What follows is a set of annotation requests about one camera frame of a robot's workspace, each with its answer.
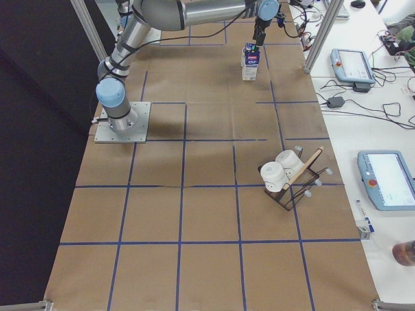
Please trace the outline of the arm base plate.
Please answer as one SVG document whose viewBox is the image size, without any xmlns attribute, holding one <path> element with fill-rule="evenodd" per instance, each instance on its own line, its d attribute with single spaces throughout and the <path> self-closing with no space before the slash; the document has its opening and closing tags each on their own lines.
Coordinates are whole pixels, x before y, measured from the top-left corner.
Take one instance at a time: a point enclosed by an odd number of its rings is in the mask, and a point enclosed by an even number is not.
<svg viewBox="0 0 415 311">
<path fill-rule="evenodd" d="M 102 109 L 97 123 L 96 143 L 146 143 L 150 117 L 150 102 L 130 102 L 130 113 L 122 119 L 107 116 Z"/>
</svg>

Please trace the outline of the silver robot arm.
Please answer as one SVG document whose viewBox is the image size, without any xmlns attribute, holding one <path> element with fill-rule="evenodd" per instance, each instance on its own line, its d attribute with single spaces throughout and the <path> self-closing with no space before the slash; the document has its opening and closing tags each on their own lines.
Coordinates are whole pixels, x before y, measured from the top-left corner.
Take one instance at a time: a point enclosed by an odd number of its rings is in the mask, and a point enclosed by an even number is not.
<svg viewBox="0 0 415 311">
<path fill-rule="evenodd" d="M 132 55 L 146 44 L 151 29 L 174 32 L 193 25 L 255 18 L 253 39 L 261 46 L 265 29 L 279 12 L 277 1 L 134 1 L 132 17 L 111 55 L 97 69 L 97 98 L 107 114 L 108 126 L 116 134 L 136 127 L 139 115 L 126 96 L 125 80 L 130 72 Z"/>
</svg>

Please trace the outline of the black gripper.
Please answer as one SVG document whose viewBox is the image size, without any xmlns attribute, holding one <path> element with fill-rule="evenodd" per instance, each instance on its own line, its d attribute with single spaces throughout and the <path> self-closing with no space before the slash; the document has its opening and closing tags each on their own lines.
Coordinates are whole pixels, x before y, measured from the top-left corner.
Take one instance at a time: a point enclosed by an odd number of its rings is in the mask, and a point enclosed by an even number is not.
<svg viewBox="0 0 415 311">
<path fill-rule="evenodd" d="M 263 45 L 264 40 L 266 38 L 265 29 L 269 27 L 271 24 L 271 20 L 263 20 L 260 17 L 255 19 L 255 26 L 254 26 L 254 40 L 255 46 Z"/>
</svg>

